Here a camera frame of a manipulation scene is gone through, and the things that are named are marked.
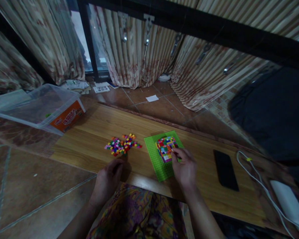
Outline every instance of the black smartphone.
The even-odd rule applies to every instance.
[[[229,155],[214,150],[218,180],[223,187],[239,192],[234,168]]]

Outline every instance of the green baseplate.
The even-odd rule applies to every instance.
[[[174,176],[172,161],[163,163],[163,160],[162,160],[161,156],[159,155],[158,150],[155,145],[155,143],[159,139],[165,138],[168,136],[174,137],[179,148],[184,148],[182,142],[180,141],[180,139],[178,138],[178,136],[174,130],[170,131],[170,132],[166,132],[166,133],[162,133],[162,134],[144,138],[147,150],[149,152],[150,160],[152,161],[152,164],[153,164],[153,167],[154,167],[154,170],[155,170],[155,173],[156,173],[156,176],[157,176],[157,179],[159,182],[162,182],[162,181]]]

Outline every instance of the wooden table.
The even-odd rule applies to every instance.
[[[114,157],[104,149],[113,136],[133,133],[142,148],[128,152],[121,180],[132,185],[184,201],[175,178],[157,181],[144,137],[175,130],[184,147],[197,161],[197,186],[211,211],[264,227],[265,214],[248,174],[236,161],[237,149],[184,130],[143,118],[102,104],[96,104],[53,147],[52,159],[97,173]],[[228,154],[233,163],[240,192],[218,181],[213,150]]]

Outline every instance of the glass window pane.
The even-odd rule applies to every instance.
[[[91,64],[91,58],[90,58],[89,50],[87,47],[84,29],[83,29],[82,20],[81,20],[81,16],[79,13],[79,8],[77,5],[77,2],[76,2],[76,0],[66,0],[66,1],[67,1],[69,10],[71,11],[71,19],[72,19],[74,29],[75,29],[77,37],[78,37],[79,47],[80,47],[80,50],[82,53],[85,71],[92,72],[93,68],[92,68],[92,64]],[[87,12],[89,15],[89,19],[91,19],[90,18],[91,10],[89,9],[89,7],[87,7]],[[91,29],[91,32],[92,32],[92,40],[93,40],[93,47],[94,47],[97,70],[98,71],[104,71],[104,70],[108,71],[104,52],[103,52],[103,50],[98,49],[96,42],[95,42],[95,38],[93,36],[92,29]]]

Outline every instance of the curtain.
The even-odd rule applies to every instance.
[[[179,4],[195,7],[196,2],[187,0]],[[116,85],[132,89],[148,87],[172,67],[177,56],[171,57],[175,31],[153,25],[149,44],[145,46],[145,21],[128,17],[127,41],[124,43],[120,37],[121,23],[117,12],[91,4],[90,10],[92,34],[98,48],[105,53],[111,79]]]
[[[299,0],[223,1],[200,0],[197,9],[258,29],[299,40]],[[257,71],[268,61],[246,55],[224,75],[225,67],[240,52],[212,45],[200,65],[195,62],[206,41],[186,36],[171,75],[171,87],[184,106],[198,111]]]
[[[18,89],[34,90],[43,82],[25,58],[0,33],[0,94]]]
[[[0,0],[0,12],[56,84],[66,79],[85,79],[77,35],[65,0]]]

